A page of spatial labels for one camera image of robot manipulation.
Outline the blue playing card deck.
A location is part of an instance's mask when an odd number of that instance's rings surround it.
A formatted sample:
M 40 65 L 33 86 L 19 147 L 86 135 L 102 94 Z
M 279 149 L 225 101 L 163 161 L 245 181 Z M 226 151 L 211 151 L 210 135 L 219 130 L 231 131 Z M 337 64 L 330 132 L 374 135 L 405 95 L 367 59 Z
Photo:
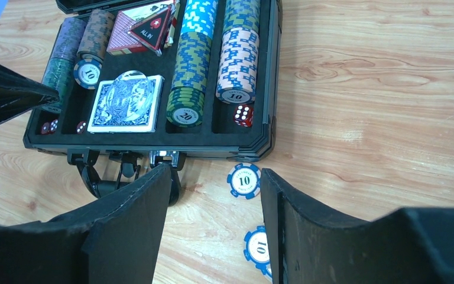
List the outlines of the blue playing card deck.
M 90 133 L 153 133 L 164 78 L 131 76 L 99 82 L 87 131 Z

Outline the red triangular card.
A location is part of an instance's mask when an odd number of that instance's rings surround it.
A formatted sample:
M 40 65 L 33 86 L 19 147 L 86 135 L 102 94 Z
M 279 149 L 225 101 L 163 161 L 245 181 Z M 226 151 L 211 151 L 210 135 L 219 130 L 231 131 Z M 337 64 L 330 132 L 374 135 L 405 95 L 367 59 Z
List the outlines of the red triangular card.
M 131 25 L 127 34 L 160 57 L 175 10 L 174 4 L 169 4 Z

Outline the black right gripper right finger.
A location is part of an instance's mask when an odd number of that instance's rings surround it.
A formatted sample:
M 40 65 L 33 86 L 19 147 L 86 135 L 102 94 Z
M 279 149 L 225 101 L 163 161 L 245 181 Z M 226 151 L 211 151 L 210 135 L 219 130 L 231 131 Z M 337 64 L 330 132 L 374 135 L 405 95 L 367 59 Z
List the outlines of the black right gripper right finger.
M 271 169 L 261 203 L 274 283 L 454 283 L 454 208 L 344 214 Z

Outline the red playing card deck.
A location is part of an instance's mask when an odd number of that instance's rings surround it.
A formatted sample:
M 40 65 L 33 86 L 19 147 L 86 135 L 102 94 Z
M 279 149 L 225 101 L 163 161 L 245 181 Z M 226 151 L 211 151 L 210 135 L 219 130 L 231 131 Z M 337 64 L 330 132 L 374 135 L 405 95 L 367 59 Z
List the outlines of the red playing card deck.
M 160 55 L 171 47 L 179 1 L 158 1 L 118 12 L 106 51 L 119 56 L 151 50 Z

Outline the blue white chip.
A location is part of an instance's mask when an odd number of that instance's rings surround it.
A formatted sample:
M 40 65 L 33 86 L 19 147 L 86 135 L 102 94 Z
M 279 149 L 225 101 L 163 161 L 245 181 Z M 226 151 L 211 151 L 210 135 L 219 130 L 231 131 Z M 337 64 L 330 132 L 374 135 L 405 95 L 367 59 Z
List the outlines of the blue white chip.
M 273 282 L 273 277 L 272 277 L 272 271 L 271 271 L 271 265 L 267 263 L 265 267 L 262 269 L 262 274 L 264 277 L 270 282 Z

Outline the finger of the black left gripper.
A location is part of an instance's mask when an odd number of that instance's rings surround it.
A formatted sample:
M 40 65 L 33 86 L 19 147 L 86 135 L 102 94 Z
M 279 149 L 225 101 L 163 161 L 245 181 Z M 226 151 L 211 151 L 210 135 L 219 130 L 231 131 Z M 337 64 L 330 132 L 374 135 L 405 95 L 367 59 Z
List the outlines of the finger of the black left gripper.
M 31 109 L 58 101 L 59 93 L 54 88 L 0 65 L 0 124 Z

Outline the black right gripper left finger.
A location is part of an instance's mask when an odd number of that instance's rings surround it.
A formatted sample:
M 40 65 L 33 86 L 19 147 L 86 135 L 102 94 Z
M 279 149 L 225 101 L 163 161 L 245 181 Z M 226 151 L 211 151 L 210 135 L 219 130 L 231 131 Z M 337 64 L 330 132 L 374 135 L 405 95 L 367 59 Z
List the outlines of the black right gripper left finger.
M 162 164 L 47 222 L 0 225 L 0 283 L 151 283 L 170 190 Z

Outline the clear pink dealer button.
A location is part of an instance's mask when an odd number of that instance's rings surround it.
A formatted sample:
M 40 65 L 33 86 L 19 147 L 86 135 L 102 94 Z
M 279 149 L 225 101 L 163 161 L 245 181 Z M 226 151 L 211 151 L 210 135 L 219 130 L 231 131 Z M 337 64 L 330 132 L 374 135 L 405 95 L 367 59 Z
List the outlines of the clear pink dealer button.
M 152 104 L 151 81 L 140 71 L 120 74 L 112 83 L 106 99 L 108 112 L 117 120 L 134 121 Z

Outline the teal poker chip stack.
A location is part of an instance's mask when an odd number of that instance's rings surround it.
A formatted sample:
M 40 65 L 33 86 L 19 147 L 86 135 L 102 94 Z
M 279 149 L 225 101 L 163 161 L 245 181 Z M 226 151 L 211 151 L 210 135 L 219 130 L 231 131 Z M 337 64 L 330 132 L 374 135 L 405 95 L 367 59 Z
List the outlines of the teal poker chip stack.
M 63 58 L 51 58 L 43 75 L 42 84 L 52 87 L 59 93 L 59 101 L 43 106 L 48 112 L 59 114 L 64 98 L 70 93 L 73 86 L 74 63 Z

